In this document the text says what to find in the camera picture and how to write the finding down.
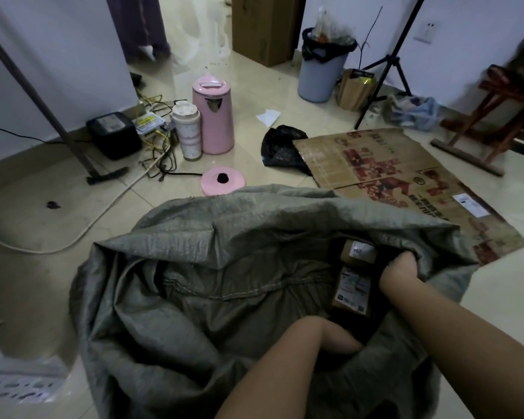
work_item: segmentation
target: wall socket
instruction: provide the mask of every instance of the wall socket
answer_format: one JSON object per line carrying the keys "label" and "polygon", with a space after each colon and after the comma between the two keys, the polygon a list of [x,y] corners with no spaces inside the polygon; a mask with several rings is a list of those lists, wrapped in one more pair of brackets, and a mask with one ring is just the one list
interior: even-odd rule
{"label": "wall socket", "polygon": [[426,44],[431,44],[433,42],[433,38],[435,38],[437,29],[439,29],[438,22],[434,22],[432,20],[423,22],[419,26],[419,29],[415,33],[415,36],[413,37],[413,39],[417,41],[425,42]]}

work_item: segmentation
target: white wall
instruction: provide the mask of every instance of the white wall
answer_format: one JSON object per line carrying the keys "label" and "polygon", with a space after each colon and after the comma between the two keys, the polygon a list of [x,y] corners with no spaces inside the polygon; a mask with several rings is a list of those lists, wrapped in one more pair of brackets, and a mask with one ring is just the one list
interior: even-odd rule
{"label": "white wall", "polygon": [[[416,0],[307,0],[303,29],[314,26],[318,7],[355,28],[362,43],[380,6],[382,13],[363,50],[366,66],[389,52],[401,32]],[[433,44],[415,41],[419,24],[440,22]],[[402,67],[411,90],[431,95],[442,105],[469,113],[484,96],[476,88],[482,72],[491,63],[504,65],[524,38],[524,0],[425,0],[415,24],[400,50]],[[359,50],[346,67],[359,64]],[[388,83],[401,88],[397,72]]]}
{"label": "white wall", "polygon": [[[0,0],[0,42],[69,131],[137,103],[106,0]],[[0,127],[57,136],[1,62]],[[0,159],[36,144],[0,132]]]}

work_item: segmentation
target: person's arm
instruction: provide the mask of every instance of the person's arm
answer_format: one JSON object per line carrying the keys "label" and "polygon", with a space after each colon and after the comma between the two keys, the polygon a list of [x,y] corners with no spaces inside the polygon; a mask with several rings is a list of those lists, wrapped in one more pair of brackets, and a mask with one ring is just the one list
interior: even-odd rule
{"label": "person's arm", "polygon": [[524,418],[524,346],[417,278],[412,253],[379,286],[476,418]]}
{"label": "person's arm", "polygon": [[320,349],[352,354],[361,348],[339,325],[318,316],[299,319],[234,388],[216,419],[302,419]]}

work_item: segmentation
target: right arm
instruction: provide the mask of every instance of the right arm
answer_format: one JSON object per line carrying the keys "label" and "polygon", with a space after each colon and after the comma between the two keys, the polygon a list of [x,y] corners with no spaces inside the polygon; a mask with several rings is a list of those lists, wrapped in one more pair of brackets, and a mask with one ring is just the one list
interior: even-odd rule
{"label": "right arm", "polygon": [[398,256],[380,289],[476,418],[524,418],[524,346],[417,277]]}

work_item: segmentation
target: black plastic bag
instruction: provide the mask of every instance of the black plastic bag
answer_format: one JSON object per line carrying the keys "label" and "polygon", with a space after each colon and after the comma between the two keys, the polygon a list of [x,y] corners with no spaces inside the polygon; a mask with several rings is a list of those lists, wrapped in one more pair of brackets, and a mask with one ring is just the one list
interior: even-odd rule
{"label": "black plastic bag", "polygon": [[[315,59],[321,63],[328,63],[330,60],[355,51],[357,48],[357,41],[353,41],[353,44],[347,46],[334,44],[332,42],[315,41],[309,36],[313,29],[314,28],[307,28],[303,31],[303,48],[301,49],[301,53],[303,59],[306,61]],[[325,54],[321,55],[315,50],[324,51]]]}
{"label": "black plastic bag", "polygon": [[262,140],[262,163],[264,166],[296,168],[312,176],[311,170],[293,145],[294,140],[304,140],[308,136],[303,131],[287,125],[270,130]]}

